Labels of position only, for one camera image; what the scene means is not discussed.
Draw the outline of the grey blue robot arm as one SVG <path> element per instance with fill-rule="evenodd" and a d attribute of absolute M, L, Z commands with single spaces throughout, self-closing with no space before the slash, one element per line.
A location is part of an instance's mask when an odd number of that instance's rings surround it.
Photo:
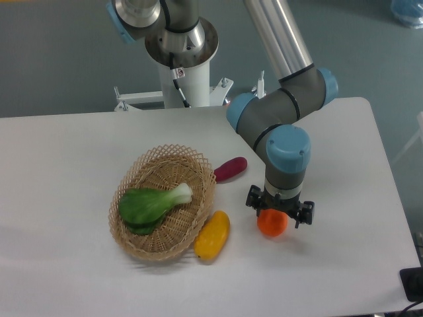
<path fill-rule="evenodd" d="M 280 84 L 265 96 L 240 94 L 226 111 L 227 121 L 266 167 L 264 187 L 250 188 L 247 205 L 257 213 L 275 209 L 297 224 L 311 224 L 315 204 L 299 199 L 310 139 L 294 124 L 334 100 L 338 83 L 328 69 L 314 66 L 285 1 L 246 1 L 245 7 Z M 109 1 L 106 10 L 121 39 L 144 40 L 158 67 L 161 91 L 145 93 L 145 102 L 161 98 L 166 108 L 224 103 L 231 82 L 210 85 L 219 39 L 200 16 L 197 1 Z"/>

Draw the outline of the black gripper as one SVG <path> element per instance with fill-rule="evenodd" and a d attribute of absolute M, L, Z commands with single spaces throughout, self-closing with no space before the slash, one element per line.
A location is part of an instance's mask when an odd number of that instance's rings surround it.
<path fill-rule="evenodd" d="M 315 212 L 314 201 L 299 201 L 300 193 L 283 199 L 278 195 L 272 196 L 267 190 L 262 191 L 258 186 L 252 185 L 247 194 L 245 205 L 256 211 L 259 217 L 264 210 L 273 209 L 287 213 L 289 217 L 295 220 L 295 228 L 300 224 L 311 225 Z"/>

